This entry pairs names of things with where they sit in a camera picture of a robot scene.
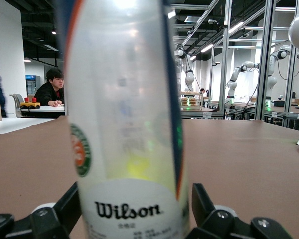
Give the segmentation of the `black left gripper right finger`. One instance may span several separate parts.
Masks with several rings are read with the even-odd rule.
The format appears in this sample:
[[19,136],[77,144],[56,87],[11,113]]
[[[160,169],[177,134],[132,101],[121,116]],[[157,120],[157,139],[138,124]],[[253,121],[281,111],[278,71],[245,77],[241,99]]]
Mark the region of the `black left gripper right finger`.
[[192,210],[197,227],[185,239],[293,239],[273,219],[254,217],[246,223],[231,208],[215,206],[200,183],[192,185]]

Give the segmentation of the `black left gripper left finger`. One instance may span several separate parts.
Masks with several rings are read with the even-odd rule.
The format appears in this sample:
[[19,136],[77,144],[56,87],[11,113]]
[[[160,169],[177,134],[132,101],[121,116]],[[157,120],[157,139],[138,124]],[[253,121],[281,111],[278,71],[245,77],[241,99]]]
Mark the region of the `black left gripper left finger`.
[[36,209],[20,220],[12,214],[0,214],[0,239],[70,239],[81,215],[75,182],[52,207]]

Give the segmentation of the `yellow tennis ball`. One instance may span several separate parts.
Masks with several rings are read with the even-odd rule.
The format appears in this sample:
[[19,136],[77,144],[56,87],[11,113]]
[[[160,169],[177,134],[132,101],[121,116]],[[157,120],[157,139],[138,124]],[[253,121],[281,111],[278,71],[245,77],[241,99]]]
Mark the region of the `yellow tennis ball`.
[[109,179],[142,179],[174,188],[175,173],[169,153],[129,150],[110,158],[106,172]]

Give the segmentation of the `clear Wilson tennis ball can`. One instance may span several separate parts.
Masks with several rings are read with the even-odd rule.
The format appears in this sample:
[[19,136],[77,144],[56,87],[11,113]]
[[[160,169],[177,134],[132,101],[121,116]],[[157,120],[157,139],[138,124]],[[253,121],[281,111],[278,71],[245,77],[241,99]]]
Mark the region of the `clear Wilson tennis ball can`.
[[[88,239],[185,239],[188,187],[168,0],[56,0]],[[174,188],[109,179],[129,150],[170,154]]]

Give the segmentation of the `white desk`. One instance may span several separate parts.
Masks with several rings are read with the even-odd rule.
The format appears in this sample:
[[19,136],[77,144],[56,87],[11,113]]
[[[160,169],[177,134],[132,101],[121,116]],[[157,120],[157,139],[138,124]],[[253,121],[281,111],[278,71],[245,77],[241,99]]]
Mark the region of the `white desk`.
[[40,108],[22,108],[20,112],[23,117],[56,119],[65,115],[65,107],[41,106]]

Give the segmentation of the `yellow emergency stop box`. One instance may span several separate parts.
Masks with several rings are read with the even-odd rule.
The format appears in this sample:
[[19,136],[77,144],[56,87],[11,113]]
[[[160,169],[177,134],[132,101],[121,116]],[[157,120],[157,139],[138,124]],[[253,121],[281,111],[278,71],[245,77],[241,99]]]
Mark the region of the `yellow emergency stop box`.
[[20,103],[20,108],[21,109],[39,109],[41,108],[40,102],[37,101],[36,97],[33,98],[24,98],[24,102]]

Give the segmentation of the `grey office chair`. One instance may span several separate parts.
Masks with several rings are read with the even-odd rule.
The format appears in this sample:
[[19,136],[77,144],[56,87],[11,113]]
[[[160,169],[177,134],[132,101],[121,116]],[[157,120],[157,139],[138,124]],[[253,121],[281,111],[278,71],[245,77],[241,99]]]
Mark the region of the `grey office chair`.
[[22,117],[22,113],[20,110],[20,103],[24,102],[24,99],[21,94],[10,94],[13,97],[15,103],[15,114],[18,118]]

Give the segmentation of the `seated person black jacket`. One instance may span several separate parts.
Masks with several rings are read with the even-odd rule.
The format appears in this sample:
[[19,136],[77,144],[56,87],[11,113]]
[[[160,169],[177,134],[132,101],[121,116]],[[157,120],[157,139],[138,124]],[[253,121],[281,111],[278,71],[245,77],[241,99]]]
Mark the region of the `seated person black jacket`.
[[58,107],[64,103],[64,77],[60,69],[51,68],[44,83],[34,96],[42,106]]

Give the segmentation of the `blue drinks fridge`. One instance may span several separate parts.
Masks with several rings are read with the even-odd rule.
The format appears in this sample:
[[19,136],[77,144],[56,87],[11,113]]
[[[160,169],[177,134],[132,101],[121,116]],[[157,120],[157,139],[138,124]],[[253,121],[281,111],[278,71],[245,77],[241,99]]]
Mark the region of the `blue drinks fridge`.
[[27,95],[34,96],[37,89],[41,86],[41,77],[38,75],[26,75],[25,80]]

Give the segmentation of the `tall aluminium frame column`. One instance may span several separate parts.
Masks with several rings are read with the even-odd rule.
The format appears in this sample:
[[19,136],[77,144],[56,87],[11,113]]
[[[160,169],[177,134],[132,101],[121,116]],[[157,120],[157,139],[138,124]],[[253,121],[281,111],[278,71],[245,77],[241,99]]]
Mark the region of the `tall aluminium frame column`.
[[223,29],[223,44],[222,44],[222,62],[221,62],[221,85],[219,96],[219,110],[223,117],[225,114],[225,84],[227,77],[227,52],[229,46],[229,30],[231,24],[231,10],[232,0],[225,0],[225,17],[224,17],[224,29]]
[[269,71],[269,58],[270,58],[270,50],[272,45],[272,33],[273,33],[276,2],[277,0],[265,1],[263,37],[262,37],[259,78],[258,78],[255,120],[262,120],[264,116],[267,78],[268,78],[268,71]]
[[[298,14],[299,14],[299,0],[296,0],[294,17],[296,17]],[[291,51],[290,51],[289,64],[288,64],[288,78],[287,78],[286,97],[285,97],[285,106],[284,106],[284,112],[287,114],[290,112],[295,60],[297,54],[297,49],[292,45],[292,43],[290,46],[290,50]]]

